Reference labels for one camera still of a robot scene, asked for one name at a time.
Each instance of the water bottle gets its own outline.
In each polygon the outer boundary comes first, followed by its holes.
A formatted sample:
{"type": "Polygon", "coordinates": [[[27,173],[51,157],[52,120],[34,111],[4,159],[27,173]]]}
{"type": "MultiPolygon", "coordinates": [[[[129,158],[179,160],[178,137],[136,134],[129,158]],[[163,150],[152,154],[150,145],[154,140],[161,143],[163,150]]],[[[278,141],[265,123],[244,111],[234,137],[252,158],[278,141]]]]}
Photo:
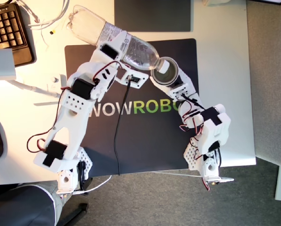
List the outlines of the water bottle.
{"type": "MultiPolygon", "coordinates": [[[[122,29],[106,22],[102,17],[79,5],[74,6],[74,11],[69,15],[67,28],[73,34],[94,46],[103,41],[115,38],[122,29]]],[[[139,70],[154,70],[165,73],[169,67],[166,60],[160,59],[156,49],[146,41],[127,33],[120,47],[123,52],[122,60],[139,70]]]]}

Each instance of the black wire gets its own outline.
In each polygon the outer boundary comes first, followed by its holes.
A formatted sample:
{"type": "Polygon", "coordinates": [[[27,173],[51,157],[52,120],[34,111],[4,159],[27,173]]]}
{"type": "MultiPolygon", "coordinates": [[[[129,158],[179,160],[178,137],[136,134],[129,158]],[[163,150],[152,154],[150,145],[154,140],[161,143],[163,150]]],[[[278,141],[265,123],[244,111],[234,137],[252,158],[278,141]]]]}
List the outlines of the black wire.
{"type": "Polygon", "coordinates": [[[123,112],[123,109],[124,109],[124,104],[126,102],[126,99],[127,99],[127,96],[128,96],[128,92],[129,92],[129,89],[130,89],[130,85],[131,85],[131,80],[129,79],[128,85],[127,85],[127,90],[125,92],[125,95],[124,95],[124,98],[123,98],[123,102],[122,102],[122,106],[121,106],[121,110],[120,110],[120,113],[119,113],[119,116],[118,116],[118,120],[117,120],[116,133],[114,135],[114,153],[116,154],[117,167],[118,167],[118,175],[121,175],[121,167],[120,167],[120,162],[118,160],[118,154],[117,154],[117,151],[116,151],[116,136],[117,136],[117,131],[118,131],[118,127],[119,127],[119,124],[120,124],[120,120],[121,120],[121,115],[122,115],[122,112],[123,112]]]}
{"type": "Polygon", "coordinates": [[[9,4],[9,3],[11,3],[13,0],[8,0],[8,1],[6,1],[6,2],[4,2],[4,3],[0,3],[0,6],[3,6],[3,5],[6,5],[6,4],[9,4]]]}
{"type": "Polygon", "coordinates": [[[205,110],[205,108],[203,106],[201,106],[200,104],[198,104],[196,101],[191,100],[190,98],[188,98],[185,94],[182,94],[182,97],[185,98],[186,100],[190,101],[191,103],[193,103],[195,106],[198,106],[200,108],[202,108],[203,110],[205,110]]]}
{"type": "Polygon", "coordinates": [[[220,168],[221,167],[221,163],[222,163],[220,148],[218,148],[218,154],[219,154],[219,168],[220,168]]]}

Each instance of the black mouse pad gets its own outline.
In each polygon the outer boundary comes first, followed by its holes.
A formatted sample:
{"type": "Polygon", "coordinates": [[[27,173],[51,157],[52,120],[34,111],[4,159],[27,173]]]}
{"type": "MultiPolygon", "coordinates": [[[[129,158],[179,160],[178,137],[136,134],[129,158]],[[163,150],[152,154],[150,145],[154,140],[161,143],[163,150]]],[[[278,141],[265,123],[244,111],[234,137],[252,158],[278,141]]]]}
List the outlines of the black mouse pad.
{"type": "Polygon", "coordinates": [[[129,32],[189,32],[191,0],[115,0],[114,16],[129,32]]]}
{"type": "MultiPolygon", "coordinates": [[[[195,39],[150,43],[161,57],[172,57],[198,91],[195,39]]],[[[91,45],[66,46],[67,76],[88,62],[94,50],[91,45]]],[[[114,82],[89,117],[81,146],[93,161],[91,177],[118,173],[114,135],[126,88],[114,82]]],[[[195,131],[183,132],[179,128],[182,124],[177,112],[179,103],[174,104],[150,79],[140,89],[130,88],[125,103],[116,142],[121,173],[186,169],[183,153],[195,131]]]]}

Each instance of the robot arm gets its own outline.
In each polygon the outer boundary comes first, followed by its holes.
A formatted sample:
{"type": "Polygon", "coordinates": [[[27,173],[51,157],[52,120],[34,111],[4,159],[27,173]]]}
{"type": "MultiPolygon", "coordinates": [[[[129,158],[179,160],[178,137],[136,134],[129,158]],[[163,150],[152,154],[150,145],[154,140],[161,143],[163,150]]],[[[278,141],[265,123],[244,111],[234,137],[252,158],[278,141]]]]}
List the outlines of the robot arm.
{"type": "Polygon", "coordinates": [[[56,121],[45,140],[43,151],[37,153],[34,163],[58,173],[58,194],[73,193],[78,186],[79,175],[88,179],[92,162],[80,144],[85,136],[89,114],[96,101],[101,101],[114,81],[139,89],[148,75],[119,63],[122,58],[121,40],[125,33],[104,42],[97,48],[90,61],[79,66],[72,74],[62,92],[56,121]],[[126,72],[121,79],[116,77],[117,69],[126,72]],[[68,145],[54,140],[62,129],[69,132],[68,145]]]}
{"type": "Polygon", "coordinates": [[[190,170],[198,170],[208,189],[209,182],[226,182],[230,178],[219,177],[221,154],[229,136],[230,118],[225,113],[223,105],[205,109],[191,79],[179,68],[178,64],[169,57],[162,57],[170,63],[165,74],[156,70],[151,71],[152,83],[165,92],[173,101],[182,101],[178,108],[183,127],[195,129],[196,135],[184,152],[184,158],[190,170]]]}

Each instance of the white desk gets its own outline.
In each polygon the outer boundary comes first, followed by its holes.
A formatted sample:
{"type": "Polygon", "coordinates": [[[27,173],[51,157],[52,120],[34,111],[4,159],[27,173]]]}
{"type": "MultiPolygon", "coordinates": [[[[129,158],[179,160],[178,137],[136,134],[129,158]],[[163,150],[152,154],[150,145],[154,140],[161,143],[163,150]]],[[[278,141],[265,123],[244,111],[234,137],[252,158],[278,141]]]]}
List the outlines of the white desk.
{"type": "MultiPolygon", "coordinates": [[[[25,2],[41,20],[46,21],[55,18],[62,5],[61,0],[25,2]]],[[[75,4],[84,5],[107,21],[114,22],[113,0],[72,0],[65,17],[72,12],[75,4]]],[[[85,44],[67,31],[65,26],[62,28],[64,22],[62,19],[57,22],[59,26],[54,24],[42,31],[48,48],[41,38],[41,32],[33,31],[37,61],[17,68],[27,84],[44,88],[51,76],[66,74],[64,47],[85,44]],[[52,29],[56,30],[54,35],[49,34],[52,29]]],[[[132,34],[146,41],[196,39],[201,100],[205,106],[223,104],[231,117],[230,137],[222,148],[222,166],[253,165],[256,159],[246,2],[231,0],[225,6],[204,7],[201,0],[193,0],[192,23],[193,32],[132,34]]],[[[56,179],[55,174],[34,165],[34,154],[26,149],[26,141],[31,135],[44,132],[52,126],[57,106],[33,105],[47,101],[56,100],[22,91],[0,81],[0,122],[5,131],[6,146],[0,158],[0,184],[56,179]]],[[[57,136],[57,140],[66,143],[64,134],[57,136]]],[[[34,143],[31,142],[31,147],[36,150],[34,143]]]]}

